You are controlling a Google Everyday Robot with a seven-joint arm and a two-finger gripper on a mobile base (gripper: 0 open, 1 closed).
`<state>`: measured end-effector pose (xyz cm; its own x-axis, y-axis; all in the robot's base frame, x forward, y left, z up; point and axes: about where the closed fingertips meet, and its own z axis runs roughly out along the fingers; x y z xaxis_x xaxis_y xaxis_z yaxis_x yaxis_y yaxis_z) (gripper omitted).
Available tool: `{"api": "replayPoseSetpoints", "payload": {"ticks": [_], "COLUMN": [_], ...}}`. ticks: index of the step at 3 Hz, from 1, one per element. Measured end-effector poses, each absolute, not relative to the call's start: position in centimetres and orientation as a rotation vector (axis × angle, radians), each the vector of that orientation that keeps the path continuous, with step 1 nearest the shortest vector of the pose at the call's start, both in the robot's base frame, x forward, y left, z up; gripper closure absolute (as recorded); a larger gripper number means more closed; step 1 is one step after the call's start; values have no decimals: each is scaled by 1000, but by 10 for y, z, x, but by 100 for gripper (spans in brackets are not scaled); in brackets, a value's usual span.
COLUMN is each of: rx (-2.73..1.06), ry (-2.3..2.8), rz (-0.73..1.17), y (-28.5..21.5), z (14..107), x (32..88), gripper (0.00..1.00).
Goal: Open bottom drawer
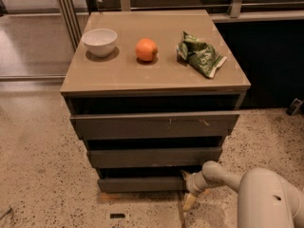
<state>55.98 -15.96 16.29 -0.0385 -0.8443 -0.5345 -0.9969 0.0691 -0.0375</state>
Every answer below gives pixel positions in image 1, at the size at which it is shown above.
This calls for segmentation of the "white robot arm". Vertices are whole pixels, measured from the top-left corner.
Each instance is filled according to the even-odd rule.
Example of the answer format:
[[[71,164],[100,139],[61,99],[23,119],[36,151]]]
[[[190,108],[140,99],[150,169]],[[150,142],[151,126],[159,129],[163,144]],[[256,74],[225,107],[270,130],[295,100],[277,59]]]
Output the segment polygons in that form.
[[[274,171],[254,168],[239,175],[207,161],[199,172],[182,175],[184,211],[206,189],[227,186],[237,193],[237,228],[304,228],[304,192]]]

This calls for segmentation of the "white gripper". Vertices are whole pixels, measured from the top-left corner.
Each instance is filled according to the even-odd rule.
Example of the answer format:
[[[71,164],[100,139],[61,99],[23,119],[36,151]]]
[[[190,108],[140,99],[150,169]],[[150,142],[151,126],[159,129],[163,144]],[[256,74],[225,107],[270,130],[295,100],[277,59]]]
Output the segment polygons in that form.
[[[202,193],[207,187],[208,183],[202,172],[192,173],[190,174],[187,171],[181,170],[183,179],[186,182],[186,188],[190,193],[186,193],[184,195],[183,206],[182,209],[184,212],[187,212],[191,209],[191,207],[196,202],[200,193]]]

